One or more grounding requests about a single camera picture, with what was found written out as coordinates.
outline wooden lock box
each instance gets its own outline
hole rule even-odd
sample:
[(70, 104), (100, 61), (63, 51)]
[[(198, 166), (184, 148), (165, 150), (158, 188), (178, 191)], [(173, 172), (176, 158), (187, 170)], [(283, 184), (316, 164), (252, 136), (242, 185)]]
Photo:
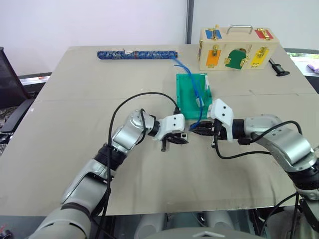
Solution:
[(202, 71), (263, 69), (278, 45), (278, 38), (269, 28), (236, 25), (203, 28), (199, 68)]

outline blue cylindrical object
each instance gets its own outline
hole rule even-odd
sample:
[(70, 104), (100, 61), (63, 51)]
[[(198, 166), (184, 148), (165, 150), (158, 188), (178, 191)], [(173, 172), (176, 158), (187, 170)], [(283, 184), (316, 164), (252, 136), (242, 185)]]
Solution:
[(177, 51), (98, 51), (101, 60), (176, 59)]

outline black wire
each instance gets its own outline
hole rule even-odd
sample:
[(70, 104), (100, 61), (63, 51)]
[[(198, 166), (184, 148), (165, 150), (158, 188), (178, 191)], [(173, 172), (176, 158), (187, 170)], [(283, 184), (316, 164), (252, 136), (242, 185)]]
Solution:
[(143, 124), (143, 136), (142, 136), (141, 140), (136, 145), (142, 143), (142, 141), (144, 140), (145, 135), (146, 135), (146, 125), (145, 125), (145, 119), (144, 119), (143, 112), (145, 112), (145, 110), (144, 109), (140, 109), (141, 118), (142, 118), (142, 124)]
[(290, 230), (290, 239), (293, 239), (294, 234), (295, 234), (296, 220), (297, 220), (297, 211), (298, 211), (298, 202), (299, 202), (299, 193), (296, 194), (295, 209), (294, 209), (294, 215), (293, 215), (293, 223), (291, 225), (291, 230)]
[[(100, 228), (100, 225), (98, 224), (98, 222), (95, 220), (95, 219), (93, 219), (93, 223), (98, 227), (98, 228)], [(110, 239), (116, 239), (114, 236), (112, 236), (111, 234), (109, 234), (106, 230), (104, 230), (103, 228), (100, 228), (101, 229), (101, 231), (108, 237), (108, 238), (110, 238)]]
[[(143, 96), (143, 95), (161, 95), (161, 96), (165, 96), (165, 97), (167, 97), (168, 99), (170, 99), (174, 103), (175, 110), (178, 109), (178, 105), (177, 105), (176, 101), (172, 97), (170, 97), (170, 96), (168, 96), (168, 95), (166, 95), (164, 93), (161, 93), (161, 92), (144, 92), (144, 93), (140, 93), (140, 94), (137, 94), (137, 95), (134, 95), (132, 97), (127, 98), (113, 112), (113, 115), (112, 115), (112, 118), (111, 118), (111, 122), (110, 122), (110, 126), (109, 126), (109, 135), (108, 135), (108, 146), (109, 147), (112, 146), (112, 128), (113, 128), (113, 123), (114, 123), (114, 119), (115, 119), (116, 113), (118, 112), (120, 107), (122, 107), (126, 102), (130, 101), (133, 98), (136, 98), (138, 96)], [(107, 163), (108, 163), (108, 165), (111, 165), (111, 151), (110, 150), (108, 150)], [(102, 212), (102, 215), (101, 215), (100, 225), (99, 225), (98, 230), (97, 230), (97, 232), (95, 234), (95, 239), (99, 238), (99, 235), (101, 233), (101, 230), (102, 230), (102, 227), (103, 227), (103, 224), (104, 224), (104, 219), (105, 219), (105, 216), (106, 216), (106, 209), (107, 209), (107, 206), (108, 206), (110, 193), (111, 193), (111, 168), (107, 167), (107, 189), (106, 189), (106, 191), (105, 191), (105, 193), (103, 195), (103, 198), (105, 198), (105, 204), (104, 204), (103, 212)]]
[(262, 137), (264, 137), (264, 136), (265, 136), (266, 134), (268, 134), (269, 132), (273, 131), (274, 129), (277, 129), (277, 128), (281, 127), (281, 126), (284, 126), (284, 125), (290, 124), (290, 123), (293, 123), (293, 124), (297, 127), (299, 134), (303, 134), (300, 125), (299, 125), (296, 121), (289, 120), (289, 121), (285, 121), (285, 122), (279, 123), (278, 125), (275, 125), (274, 127), (271, 127), (270, 129), (266, 130), (265, 132), (263, 132), (263, 133), (262, 133), (261, 135), (259, 135), (258, 137), (252, 139), (252, 140), (250, 141), (250, 143), (254, 143), (254, 142), (260, 140)]
[(215, 143), (216, 153), (217, 153), (218, 157), (220, 157), (222, 159), (233, 159), (233, 158), (242, 157), (242, 156), (245, 156), (248, 154), (256, 154), (256, 153), (271, 154), (270, 152), (266, 152), (266, 151), (250, 151), (250, 152), (240, 153), (240, 154), (229, 156), (229, 157), (222, 156), (220, 154), (219, 147), (218, 147), (218, 134), (219, 134), (220, 130), (221, 130), (221, 121), (216, 119), (214, 122), (214, 143)]
[(233, 156), (222, 156), (219, 152), (219, 148), (218, 148), (218, 136), (214, 135), (214, 143), (215, 143), (215, 149), (216, 149), (216, 153), (218, 155), (218, 157), (222, 158), (222, 159), (233, 159), (233, 158), (238, 158), (238, 157), (242, 157), (248, 154), (256, 154), (256, 153), (260, 153), (260, 154), (271, 154), (270, 152), (266, 152), (266, 151), (250, 151), (250, 152), (245, 152), (245, 153), (240, 153), (240, 154), (236, 154)]
[(270, 218), (270, 216), (275, 212), (275, 210), (277, 210), (277, 208), (282, 204), (284, 203), (285, 201), (288, 201), (290, 198), (293, 198), (294, 196), (296, 196), (298, 193), (295, 192), (294, 194), (286, 197), (285, 199), (281, 200), (276, 206), (273, 207), (273, 209), (271, 210), (271, 212), (268, 214), (267, 218), (265, 219), (264, 223), (263, 223), (263, 226), (261, 227), (261, 230), (260, 230), (260, 233), (259, 233), (259, 236), (262, 235), (262, 233), (264, 232), (264, 229), (265, 229), (265, 226)]

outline green plastic holder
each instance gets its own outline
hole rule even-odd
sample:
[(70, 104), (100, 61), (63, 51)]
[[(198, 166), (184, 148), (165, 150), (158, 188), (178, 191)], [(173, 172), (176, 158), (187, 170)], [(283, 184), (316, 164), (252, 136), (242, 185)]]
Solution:
[[(194, 80), (204, 93), (204, 109), (202, 119), (207, 118), (209, 105), (213, 102), (213, 97), (210, 92), (207, 74), (193, 74)], [(187, 120), (197, 120), (200, 115), (200, 108), (196, 103), (196, 96), (191, 78), (188, 74), (176, 74), (176, 95), (177, 104), (181, 109), (182, 114)]]

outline green panel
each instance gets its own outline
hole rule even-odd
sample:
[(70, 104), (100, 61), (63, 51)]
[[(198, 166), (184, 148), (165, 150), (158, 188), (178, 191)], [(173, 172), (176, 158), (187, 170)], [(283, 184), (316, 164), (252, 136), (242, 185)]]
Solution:
[[(204, 92), (204, 109), (202, 119), (206, 119), (209, 105), (212, 103), (212, 95), (208, 85), (207, 74), (193, 74), (196, 83)], [(188, 74), (176, 74), (176, 95), (177, 104), (187, 120), (197, 120), (200, 114), (200, 108), (196, 103), (196, 96)]]
[(235, 68), (235, 69), (241, 69), (240, 62), (242, 59), (246, 58), (246, 52), (241, 50), (233, 50), (229, 53), (228, 58), (230, 58), (229, 64), (226, 64), (226, 66)]

